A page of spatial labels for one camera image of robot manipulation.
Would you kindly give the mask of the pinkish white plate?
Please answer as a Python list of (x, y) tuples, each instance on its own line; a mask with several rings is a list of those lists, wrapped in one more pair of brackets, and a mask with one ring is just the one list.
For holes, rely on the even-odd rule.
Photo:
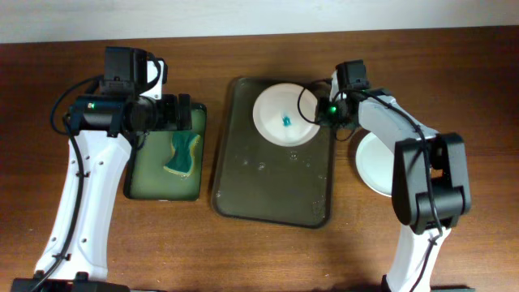
[(281, 83), (262, 91), (253, 106), (253, 121), (268, 141), (282, 147), (295, 147), (310, 141), (320, 126), (315, 119), (317, 98), (298, 84)]

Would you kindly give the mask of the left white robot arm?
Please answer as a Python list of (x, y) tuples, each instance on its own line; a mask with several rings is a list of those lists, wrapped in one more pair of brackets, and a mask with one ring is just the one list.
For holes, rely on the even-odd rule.
[(167, 65), (143, 49), (107, 47), (102, 75), (63, 115), (69, 139), (66, 181), (45, 251), (13, 291), (127, 291), (107, 281), (107, 240), (118, 184), (148, 133), (173, 133), (165, 170), (189, 176), (199, 136), (191, 132), (191, 98), (162, 94)]

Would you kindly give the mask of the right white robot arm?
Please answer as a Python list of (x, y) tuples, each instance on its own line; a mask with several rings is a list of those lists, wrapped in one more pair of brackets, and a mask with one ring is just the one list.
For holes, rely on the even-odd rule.
[(440, 134), (373, 89), (364, 62), (335, 67), (331, 92), (318, 101), (315, 121), (333, 129), (362, 127), (393, 154), (392, 207), (401, 223), (397, 251), (382, 291), (428, 291), (440, 248), (471, 208), (465, 143)]

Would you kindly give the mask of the pale grey plate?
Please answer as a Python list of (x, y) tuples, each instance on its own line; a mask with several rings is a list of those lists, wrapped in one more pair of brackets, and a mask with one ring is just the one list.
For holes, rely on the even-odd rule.
[(363, 182), (374, 192), (392, 196), (394, 155), (373, 133), (361, 139), (355, 154), (356, 170)]

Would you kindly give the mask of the green and yellow sponge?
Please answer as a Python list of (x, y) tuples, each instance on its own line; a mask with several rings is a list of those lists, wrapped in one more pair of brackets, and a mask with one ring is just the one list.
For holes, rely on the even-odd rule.
[(191, 131), (175, 131), (171, 138), (172, 157), (164, 169), (172, 174), (188, 177), (195, 165), (195, 148), (201, 137)]

